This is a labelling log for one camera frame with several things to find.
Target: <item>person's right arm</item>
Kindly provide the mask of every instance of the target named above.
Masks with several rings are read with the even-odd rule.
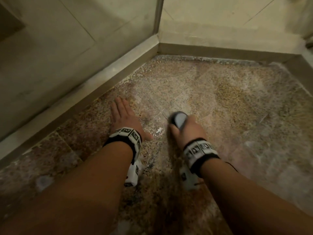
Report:
[[[182,132],[174,125],[170,129],[181,149],[193,139],[207,139],[194,117],[188,117]],[[200,174],[234,234],[313,234],[312,217],[222,160],[207,160]]]

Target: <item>person's left hand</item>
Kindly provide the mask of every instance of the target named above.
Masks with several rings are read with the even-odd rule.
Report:
[[[136,130],[142,138],[142,141],[151,141],[153,135],[143,131],[139,119],[135,116],[133,110],[129,106],[129,103],[125,99],[120,97],[115,98],[115,102],[111,104],[111,132],[114,133],[115,130],[122,127],[130,127]]]

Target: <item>glass panel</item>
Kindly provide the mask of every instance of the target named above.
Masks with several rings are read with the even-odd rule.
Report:
[[[0,139],[153,34],[158,0],[0,0]]]

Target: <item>wristband with fiducial markers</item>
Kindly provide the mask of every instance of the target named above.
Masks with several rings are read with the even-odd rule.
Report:
[[[212,145],[204,138],[196,138],[186,144],[183,150],[188,161],[188,167],[191,173],[195,173],[202,178],[200,168],[204,162],[211,158],[220,159]]]
[[[133,128],[123,127],[115,130],[115,132],[110,135],[103,146],[106,146],[112,142],[124,142],[131,147],[133,151],[133,160],[131,161],[131,164],[134,165],[139,156],[139,151],[141,148],[141,135]]]

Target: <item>forearm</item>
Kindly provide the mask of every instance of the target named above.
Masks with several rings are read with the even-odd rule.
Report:
[[[131,160],[127,144],[108,144],[7,221],[3,232],[108,234]]]
[[[222,160],[206,161],[200,172],[223,215],[227,218],[235,214],[243,223],[239,227],[246,227],[254,234],[311,234],[311,217]]]

